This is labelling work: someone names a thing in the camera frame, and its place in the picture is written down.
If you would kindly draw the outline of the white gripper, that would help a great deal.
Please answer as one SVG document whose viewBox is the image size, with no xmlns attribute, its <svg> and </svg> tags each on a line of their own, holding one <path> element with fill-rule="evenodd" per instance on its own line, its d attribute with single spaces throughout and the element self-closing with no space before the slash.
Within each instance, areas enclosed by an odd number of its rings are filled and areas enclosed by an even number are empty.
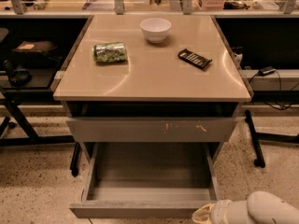
<svg viewBox="0 0 299 224">
<path fill-rule="evenodd" d="M 221 200 L 208 203 L 192 214 L 192 221 L 195 224 L 230 224 L 227 211 L 231 200 Z"/>
</svg>

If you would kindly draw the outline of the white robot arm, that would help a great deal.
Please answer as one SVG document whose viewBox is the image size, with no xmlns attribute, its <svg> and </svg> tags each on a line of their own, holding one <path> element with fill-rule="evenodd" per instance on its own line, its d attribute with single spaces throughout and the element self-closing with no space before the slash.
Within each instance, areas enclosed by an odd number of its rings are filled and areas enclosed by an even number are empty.
<svg viewBox="0 0 299 224">
<path fill-rule="evenodd" d="M 299 210 L 278 196 L 254 191 L 245 201 L 220 200 L 192 214 L 195 224 L 299 224 Z"/>
</svg>

